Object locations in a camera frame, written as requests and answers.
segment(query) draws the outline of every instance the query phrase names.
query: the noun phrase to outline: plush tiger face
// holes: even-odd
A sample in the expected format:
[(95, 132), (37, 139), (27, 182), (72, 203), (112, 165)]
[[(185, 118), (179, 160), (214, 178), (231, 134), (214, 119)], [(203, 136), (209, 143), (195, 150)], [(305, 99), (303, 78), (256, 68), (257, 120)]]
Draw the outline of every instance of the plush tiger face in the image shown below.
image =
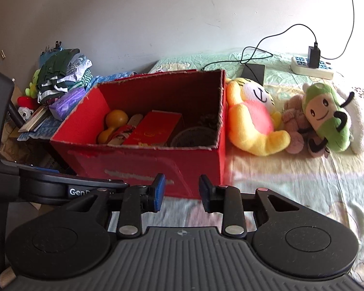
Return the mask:
[(275, 103), (268, 91), (259, 83), (238, 77), (234, 79), (241, 86), (241, 99), (262, 102), (270, 114), (276, 112)]

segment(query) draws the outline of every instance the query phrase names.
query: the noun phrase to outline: stack of clothes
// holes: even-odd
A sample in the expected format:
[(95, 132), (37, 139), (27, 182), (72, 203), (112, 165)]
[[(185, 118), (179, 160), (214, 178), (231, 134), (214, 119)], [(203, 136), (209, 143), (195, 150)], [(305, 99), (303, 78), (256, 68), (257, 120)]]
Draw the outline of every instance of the stack of clothes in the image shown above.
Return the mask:
[(91, 61), (79, 49), (55, 51), (38, 74), (38, 103), (50, 106), (70, 89), (86, 88), (93, 78), (91, 66)]

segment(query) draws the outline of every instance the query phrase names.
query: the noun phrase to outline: plush mouth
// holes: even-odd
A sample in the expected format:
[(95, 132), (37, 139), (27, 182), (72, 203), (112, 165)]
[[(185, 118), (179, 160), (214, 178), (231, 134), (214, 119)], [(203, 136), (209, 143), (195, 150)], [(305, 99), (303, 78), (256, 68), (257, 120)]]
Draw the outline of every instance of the plush mouth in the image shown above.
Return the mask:
[(255, 90), (253, 90), (253, 94), (255, 94), (256, 98), (261, 101), (262, 103), (265, 103), (267, 101), (267, 98), (265, 100), (263, 100), (263, 91), (261, 88), (259, 88), (260, 90), (260, 97), (256, 95), (256, 92)]
[(327, 115), (328, 115), (329, 111), (326, 112), (325, 116), (321, 117), (321, 118), (318, 118), (317, 120), (322, 120), (324, 119)]

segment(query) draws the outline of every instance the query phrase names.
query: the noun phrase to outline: brown plush toy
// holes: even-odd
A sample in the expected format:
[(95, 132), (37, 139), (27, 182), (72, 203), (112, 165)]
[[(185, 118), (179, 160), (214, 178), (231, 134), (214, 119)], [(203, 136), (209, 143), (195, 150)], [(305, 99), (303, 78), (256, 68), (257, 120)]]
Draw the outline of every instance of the brown plush toy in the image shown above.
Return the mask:
[[(302, 95), (295, 95), (284, 103), (282, 122), (284, 124), (284, 130), (289, 133), (291, 138), (290, 145), (285, 150), (290, 154), (301, 152), (305, 146), (305, 139), (309, 140), (313, 138), (316, 143), (320, 142), (320, 138), (303, 113), (302, 99)], [(308, 149), (313, 157), (322, 156), (325, 152), (325, 150), (321, 150), (313, 153), (309, 147)]]

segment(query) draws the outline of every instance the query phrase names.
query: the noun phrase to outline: white power strip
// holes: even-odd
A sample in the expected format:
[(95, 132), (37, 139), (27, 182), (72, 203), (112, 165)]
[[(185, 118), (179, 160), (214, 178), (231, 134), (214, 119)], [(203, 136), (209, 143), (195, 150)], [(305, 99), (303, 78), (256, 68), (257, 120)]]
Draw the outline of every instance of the white power strip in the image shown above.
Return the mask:
[(308, 75), (313, 77), (320, 77), (322, 79), (333, 79), (333, 68), (324, 61), (319, 62), (319, 67), (316, 69), (309, 68), (307, 65), (307, 58), (304, 57), (292, 57), (291, 69), (296, 74)]

